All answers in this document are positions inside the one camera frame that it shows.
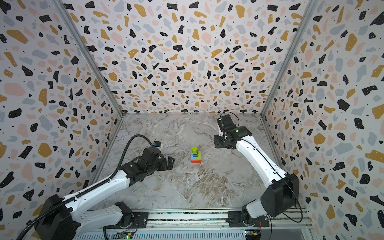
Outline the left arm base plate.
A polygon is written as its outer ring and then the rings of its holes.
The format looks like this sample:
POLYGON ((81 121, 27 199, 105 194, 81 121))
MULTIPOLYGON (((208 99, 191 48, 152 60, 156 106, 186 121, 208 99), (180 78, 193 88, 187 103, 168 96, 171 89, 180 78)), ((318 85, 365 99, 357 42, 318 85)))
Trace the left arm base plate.
POLYGON ((133 212, 130 215, 124 215, 116 225, 106 226, 106 228, 118 230, 145 229, 147 227, 148 218, 148 212, 133 212))

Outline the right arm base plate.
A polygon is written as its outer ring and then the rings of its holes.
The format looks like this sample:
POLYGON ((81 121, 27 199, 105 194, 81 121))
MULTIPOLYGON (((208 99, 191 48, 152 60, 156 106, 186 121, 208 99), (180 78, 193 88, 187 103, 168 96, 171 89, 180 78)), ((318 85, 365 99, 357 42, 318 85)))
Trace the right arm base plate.
POLYGON ((231 228, 259 228, 270 226, 269 218, 267 216, 251 218, 245 211, 229 211, 226 222, 229 223, 231 228))

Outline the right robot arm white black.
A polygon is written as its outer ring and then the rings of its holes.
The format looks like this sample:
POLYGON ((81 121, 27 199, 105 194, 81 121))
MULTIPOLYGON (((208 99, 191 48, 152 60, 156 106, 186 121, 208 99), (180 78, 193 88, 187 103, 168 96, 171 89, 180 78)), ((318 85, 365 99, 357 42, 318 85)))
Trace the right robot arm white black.
POLYGON ((299 178, 288 174, 265 153, 245 126, 235 124, 228 113, 217 119, 219 133, 214 136, 216 149, 240 152, 256 170, 266 190, 262 196, 242 207, 241 222, 246 226, 257 224, 262 216, 277 217, 299 203, 299 178))

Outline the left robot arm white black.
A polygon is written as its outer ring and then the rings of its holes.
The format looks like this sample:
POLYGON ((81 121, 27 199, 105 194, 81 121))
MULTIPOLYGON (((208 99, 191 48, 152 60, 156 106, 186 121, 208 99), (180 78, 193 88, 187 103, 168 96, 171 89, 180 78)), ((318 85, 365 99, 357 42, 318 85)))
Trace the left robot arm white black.
POLYGON ((34 224, 35 231, 42 240, 72 240, 107 226, 136 228, 139 221, 124 202, 96 211, 91 208, 112 194, 142 182, 156 171, 172 170, 174 162, 174 158, 165 157, 159 147, 145 148, 140 157, 123 164, 114 177, 106 177, 63 198, 58 195, 48 198, 43 213, 34 224))

